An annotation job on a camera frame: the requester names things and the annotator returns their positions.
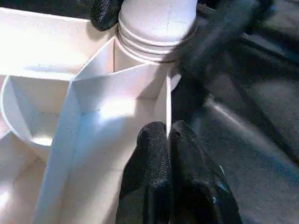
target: white tray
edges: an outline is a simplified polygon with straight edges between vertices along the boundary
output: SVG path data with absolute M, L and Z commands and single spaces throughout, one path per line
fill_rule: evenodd
M 33 223 L 114 223 L 122 171 L 140 129 L 160 120 L 169 132 L 167 71 L 172 64 L 131 55 L 120 45 L 115 27 L 99 32 L 86 20 L 5 9 L 0 18 L 12 26 L 7 41 L 27 28 L 25 36 L 36 34 L 33 40 L 28 37 L 28 46 L 19 45 L 15 68 L 10 58 L 6 63 L 12 66 L 0 69 L 9 75 L 1 91 L 7 126 L 38 161 L 48 160 Z M 39 44 L 43 36 L 47 38 Z M 29 46 L 40 57 L 26 58 Z

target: white cylindrical component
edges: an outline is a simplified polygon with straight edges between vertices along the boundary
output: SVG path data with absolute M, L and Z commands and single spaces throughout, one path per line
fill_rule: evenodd
M 151 61 L 177 59 L 196 30 L 197 0 L 125 0 L 119 40 L 130 53 Z

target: gloved hand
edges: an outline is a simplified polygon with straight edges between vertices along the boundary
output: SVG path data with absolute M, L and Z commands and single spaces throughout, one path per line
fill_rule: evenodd
M 171 168 L 165 127 L 153 122 L 138 134 L 122 178 L 117 224 L 168 224 Z
M 161 122 L 140 131 L 124 170 L 116 223 L 168 224 L 171 216 L 178 224 L 242 223 L 222 169 L 193 130 L 174 123 L 170 144 L 171 156 Z
M 99 31 L 110 29 L 118 22 L 118 14 L 124 0 L 95 0 L 90 21 Z
M 195 132 L 185 122 L 177 121 L 171 127 L 170 143 L 173 223 L 241 224 L 223 170 Z

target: white plastic part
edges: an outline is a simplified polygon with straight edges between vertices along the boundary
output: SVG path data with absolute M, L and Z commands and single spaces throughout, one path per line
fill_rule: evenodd
M 68 85 L 68 81 L 8 76 L 0 97 L 6 124 L 23 141 L 49 150 Z
M 0 8 L 0 73 L 76 73 L 114 33 L 89 20 Z
M 140 129 L 160 120 L 170 131 L 173 64 L 138 57 L 115 27 L 2 8 L 0 18 L 0 106 L 12 130 L 0 139 L 0 183 L 15 186 L 0 223 L 29 224 L 35 205 L 34 224 L 114 223 Z M 0 207 L 9 197 L 0 194 Z
M 31 223 L 45 165 L 12 132 L 0 138 L 0 223 Z
M 195 32 L 197 0 L 126 0 L 119 39 L 130 53 L 155 62 L 177 59 Z
M 107 49 L 116 49 L 116 40 L 102 48 L 104 55 L 112 55 Z M 139 131 L 160 120 L 169 132 L 169 65 L 136 61 L 139 65 L 109 73 L 111 66 L 94 66 L 100 55 L 102 51 L 67 91 L 34 224 L 114 223 L 122 171 Z M 125 51 L 120 55 L 130 57 Z M 115 65 L 120 55 L 114 51 L 109 64 Z

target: white compartment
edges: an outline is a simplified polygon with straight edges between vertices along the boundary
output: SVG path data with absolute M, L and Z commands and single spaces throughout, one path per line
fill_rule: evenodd
M 0 8 L 0 74 L 73 77 L 113 35 L 89 20 Z
M 68 81 L 7 77 L 1 91 L 1 112 L 9 128 L 36 147 L 46 160 Z
M 127 52 L 116 53 L 114 41 L 105 46 L 114 49 L 114 57 L 102 67 L 110 71 L 119 55 L 134 61 Z M 96 61 L 101 62 L 95 56 L 69 86 L 34 224 L 114 223 L 122 171 L 140 129 L 161 120 L 169 131 L 167 66 L 145 63 L 103 75 Z
M 45 162 L 12 132 L 0 139 L 0 223 L 30 224 Z

